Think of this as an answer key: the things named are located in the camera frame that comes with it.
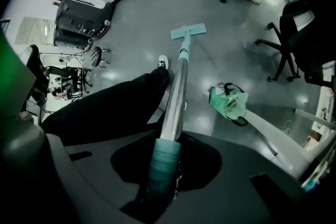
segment teal mop grip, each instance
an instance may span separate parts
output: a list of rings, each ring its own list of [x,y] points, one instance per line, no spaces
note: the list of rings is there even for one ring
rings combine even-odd
[[[174,194],[180,149],[178,142],[156,139],[147,184],[148,201],[168,202]]]
[[[184,41],[182,42],[180,52],[182,50],[186,50],[189,53],[189,48],[190,48],[190,31],[187,30],[185,34]]]

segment polished floor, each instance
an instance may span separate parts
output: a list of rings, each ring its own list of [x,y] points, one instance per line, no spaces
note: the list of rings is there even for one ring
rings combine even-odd
[[[105,69],[92,70],[91,92],[151,72],[162,54],[168,56],[173,74],[182,40],[171,40],[170,31],[205,23],[207,33],[192,37],[183,129],[243,144],[274,159],[277,149],[251,125],[235,126],[209,106],[208,91],[220,82],[240,86],[249,92],[248,109],[304,144],[312,122],[293,110],[315,114],[320,88],[303,78],[287,82],[288,65],[277,82],[268,82],[267,77],[275,75],[280,55],[254,44],[257,38],[278,43],[275,33],[265,26],[269,22],[279,25],[285,4],[286,0],[263,0],[261,5],[246,0],[227,0],[226,4],[219,0],[122,0],[110,30],[94,43],[112,52],[104,55],[111,62]],[[87,52],[83,62],[88,67],[89,59]],[[168,96],[166,93],[160,108],[165,109]],[[136,116],[140,109],[130,113]]]

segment round stool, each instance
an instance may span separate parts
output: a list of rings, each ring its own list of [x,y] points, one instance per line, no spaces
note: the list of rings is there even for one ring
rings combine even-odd
[[[105,68],[104,66],[100,66],[99,64],[101,62],[109,64],[109,61],[104,61],[102,59],[102,53],[103,52],[110,52],[110,49],[101,49],[99,47],[96,47],[93,49],[92,55],[91,55],[91,64],[93,67],[100,67],[100,68]]]

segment green shopping bag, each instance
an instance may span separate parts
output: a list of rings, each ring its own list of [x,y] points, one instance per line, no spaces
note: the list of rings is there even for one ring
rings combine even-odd
[[[243,118],[246,114],[248,93],[233,83],[221,83],[210,90],[209,104],[224,118],[231,120],[238,126],[246,126],[248,122]]]

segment equipment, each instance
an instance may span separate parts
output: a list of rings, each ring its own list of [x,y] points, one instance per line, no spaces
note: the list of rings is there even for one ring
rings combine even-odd
[[[84,49],[110,27],[114,4],[102,0],[55,0],[54,44]]]

